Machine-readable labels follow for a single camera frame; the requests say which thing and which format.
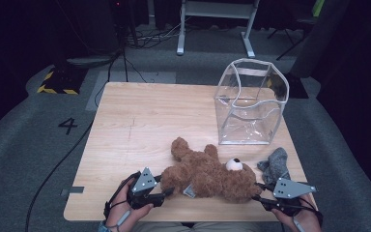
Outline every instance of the clear plastic box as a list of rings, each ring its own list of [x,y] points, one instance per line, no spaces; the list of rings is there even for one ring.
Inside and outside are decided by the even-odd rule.
[[[288,81],[273,63],[232,62],[214,95],[218,143],[270,144],[288,98]]]

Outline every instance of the teddy bear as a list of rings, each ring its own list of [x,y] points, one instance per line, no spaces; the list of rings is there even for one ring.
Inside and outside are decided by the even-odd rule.
[[[174,187],[172,196],[179,193],[192,198],[222,196],[230,202],[243,203],[262,191],[255,185],[255,173],[248,165],[238,159],[221,163],[213,144],[198,152],[178,137],[172,142],[171,154],[178,162],[161,173],[160,186],[162,190]]]

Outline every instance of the person's arm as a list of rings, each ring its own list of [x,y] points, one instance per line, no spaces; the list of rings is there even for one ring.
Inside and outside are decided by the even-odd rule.
[[[129,180],[119,194],[114,198],[111,205],[118,204],[111,208],[108,219],[104,226],[112,232],[129,232],[134,224],[146,216],[152,209],[153,204],[145,205],[138,210],[133,210],[127,202],[128,186],[133,182]],[[116,226],[119,220],[124,220],[120,226]]]
[[[309,196],[309,194],[301,196],[303,200],[306,202],[309,202],[312,204],[312,199]],[[308,203],[301,200],[301,205],[305,207],[309,207]],[[276,218],[278,218],[279,221],[287,225],[292,231],[294,232],[300,232],[297,227],[294,224],[294,219],[292,217],[289,217],[282,213],[281,211],[278,211],[276,209],[271,210]],[[300,223],[300,226],[303,228],[305,232],[320,232],[322,231],[321,226],[319,224],[318,218],[316,215],[308,210],[301,210],[296,216],[295,219],[297,222]]]

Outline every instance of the number 4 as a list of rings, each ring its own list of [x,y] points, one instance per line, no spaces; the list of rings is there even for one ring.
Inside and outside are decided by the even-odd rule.
[[[68,131],[66,132],[66,135],[69,135],[69,133],[71,132],[71,128],[77,128],[77,125],[74,125],[74,119],[73,118],[69,118],[68,120],[66,120],[65,122],[59,124],[59,128],[68,128]]]

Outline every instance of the wooden table surface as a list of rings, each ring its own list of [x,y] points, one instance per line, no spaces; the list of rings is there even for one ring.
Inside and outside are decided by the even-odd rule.
[[[288,153],[288,169],[293,181],[306,178],[285,121],[282,120],[271,145],[218,145],[214,108],[216,86],[152,83],[106,84],[94,125],[84,150],[74,187],[64,212],[73,221],[102,220],[104,203],[121,181],[148,166],[159,175],[175,163],[171,142],[184,138],[192,150],[203,151],[207,144],[218,148],[221,162],[238,158],[256,173],[256,167],[278,147]],[[161,192],[159,184],[153,192]],[[265,191],[263,197],[271,198]],[[143,221],[276,221],[256,201],[232,204],[221,197],[194,198],[179,195],[166,199]]]

